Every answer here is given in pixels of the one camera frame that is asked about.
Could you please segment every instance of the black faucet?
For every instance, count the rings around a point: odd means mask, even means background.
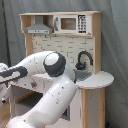
[[[80,52],[80,53],[78,54],[78,63],[76,64],[77,70],[83,70],[83,69],[85,69],[85,64],[82,64],[82,63],[80,62],[80,58],[81,58],[81,56],[82,56],[83,54],[86,54],[86,55],[89,57],[89,59],[90,59],[90,65],[93,65],[92,56],[91,56],[88,52],[82,51],[82,52]]]

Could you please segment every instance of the toy kitchen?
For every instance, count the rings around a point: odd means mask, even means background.
[[[56,12],[20,14],[26,56],[57,51],[77,75],[76,95],[61,118],[46,128],[104,128],[105,87],[111,74],[101,71],[101,12]],[[11,116],[29,111],[47,92],[52,79],[37,74],[12,81]]]

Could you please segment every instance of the cabinet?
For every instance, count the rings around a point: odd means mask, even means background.
[[[72,121],[60,118],[55,125],[47,128],[104,128],[104,87],[110,85],[114,78],[109,73],[101,71],[101,12],[26,13],[20,14],[20,17],[21,30],[25,35],[26,56],[54,50],[64,55],[72,68],[75,68],[77,56],[81,51],[86,50],[93,58],[93,65],[90,65],[86,55],[81,58],[81,63],[86,62],[84,70],[91,72],[92,76],[86,81],[76,83],[79,88],[75,97],[77,100],[74,98],[71,103]],[[47,74],[36,77],[52,81]],[[36,88],[32,88],[28,80],[26,83],[27,86],[11,84],[36,92],[42,90],[41,93],[45,93],[45,89],[39,89],[39,84]]]

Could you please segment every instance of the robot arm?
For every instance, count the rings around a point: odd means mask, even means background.
[[[27,75],[35,75],[46,72],[43,66],[45,57],[54,51],[45,51],[32,54],[23,59],[19,64],[0,72],[0,84],[17,80]]]
[[[57,122],[68,108],[77,90],[74,84],[76,76],[69,63],[59,53],[47,51],[33,54],[3,72],[6,75],[1,73],[0,82],[4,83],[45,71],[53,78],[52,87],[30,111],[11,119],[6,128],[44,128],[46,125]]]

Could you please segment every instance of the cabinet door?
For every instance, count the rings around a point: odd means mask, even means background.
[[[55,33],[78,33],[78,15],[55,15]]]

